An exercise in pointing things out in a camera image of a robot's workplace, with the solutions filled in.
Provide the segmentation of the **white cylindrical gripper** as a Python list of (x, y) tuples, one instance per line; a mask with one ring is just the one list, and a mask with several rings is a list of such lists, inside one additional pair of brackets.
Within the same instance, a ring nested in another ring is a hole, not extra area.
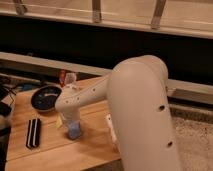
[(65, 124), (70, 124), (74, 122), (80, 121), (80, 111), (78, 109), (74, 109), (71, 111), (64, 111), (61, 115), (57, 116), (56, 119), (56, 128), (61, 129)]

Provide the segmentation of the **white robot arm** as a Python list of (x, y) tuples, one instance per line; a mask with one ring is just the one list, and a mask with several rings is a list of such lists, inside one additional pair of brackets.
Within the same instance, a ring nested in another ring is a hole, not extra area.
[(87, 88), (65, 86), (55, 107), (62, 122), (72, 126), (80, 121), (81, 107), (106, 99), (125, 171), (182, 171), (167, 80), (167, 67), (158, 57), (129, 58)]

